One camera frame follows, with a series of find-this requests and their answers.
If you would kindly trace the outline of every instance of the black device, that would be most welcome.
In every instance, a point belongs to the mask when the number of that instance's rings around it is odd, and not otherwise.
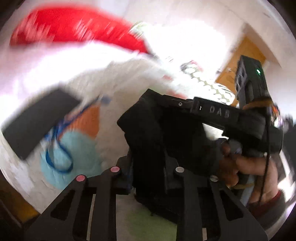
[[[2,132],[15,154],[25,160],[49,130],[80,103],[54,89],[16,116]]]
[[[163,109],[181,112],[193,120],[223,129],[223,135],[242,144],[243,153],[255,156],[263,152],[279,152],[283,134],[281,130],[268,126],[269,106],[258,104],[251,110],[243,110],[250,104],[249,101],[262,103],[269,99],[264,75],[250,73],[254,69],[258,73],[259,64],[245,56],[240,58],[236,88],[241,109],[198,97],[183,100],[162,96],[152,90],[147,90],[140,99],[143,102],[153,100]],[[146,131],[146,135],[153,138],[153,131]],[[202,227],[213,233],[208,240],[268,240],[263,228],[237,196],[214,176],[196,175],[180,167],[178,160],[166,152],[164,162],[153,159],[143,162],[140,153],[141,143],[138,149],[132,147],[127,156],[121,157],[116,167],[105,170],[101,175],[91,178],[77,176],[31,225],[26,232],[26,240],[86,240],[91,200],[96,194],[90,241],[115,241],[116,195],[127,195],[132,185],[136,187],[139,202],[177,223],[177,241],[201,241]],[[157,179],[158,186],[163,188],[151,185],[150,192],[147,192],[147,183],[151,178]],[[209,209],[204,215],[202,210]],[[214,220],[214,226],[209,226],[208,220]]]

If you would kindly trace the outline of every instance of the light blue patch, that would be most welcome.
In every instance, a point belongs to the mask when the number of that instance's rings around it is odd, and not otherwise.
[[[61,138],[61,144],[69,151],[73,158],[73,170],[70,173],[60,173],[51,168],[45,153],[41,155],[40,166],[46,180],[58,189],[64,189],[76,176],[83,174],[93,177],[102,173],[101,160],[96,152],[95,141],[89,136],[76,132],[66,132]],[[70,166],[69,157],[60,148],[53,148],[49,152],[52,162],[58,169]]]

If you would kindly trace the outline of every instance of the black cable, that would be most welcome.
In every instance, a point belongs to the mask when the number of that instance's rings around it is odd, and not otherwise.
[[[262,196],[263,196],[263,192],[264,192],[265,180],[266,180],[268,166],[269,166],[269,159],[270,159],[269,127],[270,127],[270,118],[267,117],[267,119],[266,119],[267,156],[266,156],[265,171],[264,171],[264,175],[263,175],[263,181],[262,181],[262,187],[261,187],[261,193],[260,193],[258,205],[260,205],[261,200],[262,200]]]

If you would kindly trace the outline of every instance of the green patch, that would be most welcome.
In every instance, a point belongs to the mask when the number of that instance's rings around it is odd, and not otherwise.
[[[175,241],[177,225],[157,215],[151,216],[147,208],[127,215],[128,231],[134,241]]]

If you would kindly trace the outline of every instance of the finger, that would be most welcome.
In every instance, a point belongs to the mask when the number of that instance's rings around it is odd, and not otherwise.
[[[235,186],[239,181],[239,177],[236,174],[222,171],[219,172],[218,177],[222,179],[228,187]]]
[[[265,157],[245,157],[240,154],[232,155],[236,168],[243,174],[263,176],[266,165]]]
[[[227,157],[219,161],[219,169],[232,174],[238,173],[238,168],[235,160]]]
[[[223,142],[221,144],[221,151],[223,153],[224,156],[228,156],[230,154],[230,145],[227,142]]]

